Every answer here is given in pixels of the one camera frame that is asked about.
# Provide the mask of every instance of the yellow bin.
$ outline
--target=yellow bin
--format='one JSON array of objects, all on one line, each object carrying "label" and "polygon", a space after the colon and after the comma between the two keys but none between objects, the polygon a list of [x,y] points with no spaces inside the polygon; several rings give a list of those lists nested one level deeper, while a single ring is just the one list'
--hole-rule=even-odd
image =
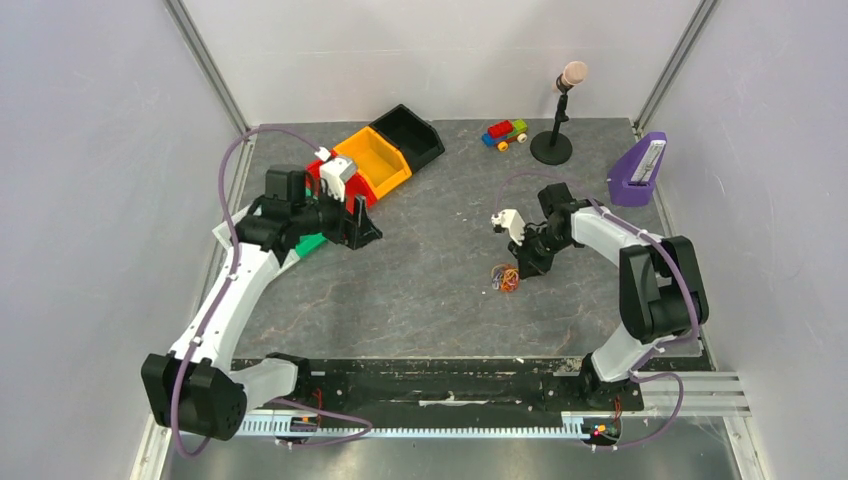
[{"label": "yellow bin", "polygon": [[400,150],[371,127],[365,127],[336,145],[339,155],[352,159],[357,170],[377,196],[383,198],[412,176]]}]

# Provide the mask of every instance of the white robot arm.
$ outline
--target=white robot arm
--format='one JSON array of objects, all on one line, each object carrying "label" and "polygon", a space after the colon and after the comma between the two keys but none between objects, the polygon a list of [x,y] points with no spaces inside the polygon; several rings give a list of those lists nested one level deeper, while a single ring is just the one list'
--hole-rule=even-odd
[{"label": "white robot arm", "polygon": [[[265,194],[233,217],[240,242],[234,273],[235,247],[225,235],[226,226],[213,231],[227,248],[215,284],[169,353],[150,354],[142,365],[142,380],[157,423],[171,424],[176,372],[192,345],[194,353],[180,386],[180,430],[227,440],[247,412],[292,393],[299,373],[294,358],[266,358],[232,372],[233,352],[265,287],[298,261],[294,247],[302,236],[321,233],[351,249],[382,237],[368,218],[364,198],[355,199],[352,213],[345,208],[345,182],[355,172],[356,164],[350,159],[328,159],[321,165],[321,192],[310,198],[305,195],[308,174],[302,167],[272,167],[266,173]],[[227,280],[226,295],[215,305]],[[209,323],[199,336],[199,325],[210,310]]]},{"label": "white robot arm", "polygon": [[[539,201],[547,219],[540,227],[526,224],[511,209],[492,216],[495,231],[506,231],[512,239],[509,250],[518,260],[520,278],[544,275],[554,255],[568,246],[589,246],[619,268],[622,323],[602,347],[586,356],[580,373],[587,397],[608,397],[628,381],[648,352],[690,330],[683,293],[654,247],[604,218],[606,207],[599,212],[587,200],[575,200],[564,183],[543,189]],[[685,278],[698,322],[704,323],[709,309],[692,243],[680,236],[639,233],[670,253]],[[660,286],[658,277],[672,280]]]}]

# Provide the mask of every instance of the black stand base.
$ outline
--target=black stand base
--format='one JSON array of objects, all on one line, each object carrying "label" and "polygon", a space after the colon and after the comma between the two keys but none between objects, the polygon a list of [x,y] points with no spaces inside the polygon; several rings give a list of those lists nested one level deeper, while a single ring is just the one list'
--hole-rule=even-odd
[{"label": "black stand base", "polygon": [[574,147],[565,135],[557,133],[556,142],[551,146],[551,131],[537,133],[530,142],[530,153],[545,165],[562,165],[571,158]]}]

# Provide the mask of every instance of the purple metronome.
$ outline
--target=purple metronome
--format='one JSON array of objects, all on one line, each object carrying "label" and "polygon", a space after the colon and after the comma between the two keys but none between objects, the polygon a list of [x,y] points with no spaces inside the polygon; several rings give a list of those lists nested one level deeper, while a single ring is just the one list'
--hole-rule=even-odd
[{"label": "purple metronome", "polygon": [[607,176],[613,205],[644,207],[651,202],[667,141],[665,133],[651,132],[613,165]]}]

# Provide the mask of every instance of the gray tabletop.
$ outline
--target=gray tabletop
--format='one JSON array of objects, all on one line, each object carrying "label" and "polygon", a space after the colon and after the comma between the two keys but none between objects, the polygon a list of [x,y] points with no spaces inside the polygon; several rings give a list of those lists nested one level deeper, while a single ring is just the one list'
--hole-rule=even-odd
[{"label": "gray tabletop", "polygon": [[[572,159],[548,167],[533,159],[529,142],[503,153],[485,147],[480,136],[497,121],[433,122],[445,153],[370,211],[384,238],[357,251],[325,244],[275,280],[256,305],[236,356],[582,356],[600,347],[620,322],[617,269],[589,248],[570,248],[557,255],[548,275],[522,281],[512,293],[495,291],[492,267],[514,258],[509,238],[492,232],[490,216],[503,180],[528,170],[565,175],[572,187],[609,204],[606,173],[634,143],[630,123],[572,120],[563,129],[574,143]],[[532,137],[550,121],[527,123]],[[294,128],[330,147],[365,124]],[[242,203],[262,193],[269,166],[311,161],[297,141],[260,135]],[[549,183],[517,179],[500,208],[544,220],[536,194]],[[612,210],[662,233],[653,204]]]}]

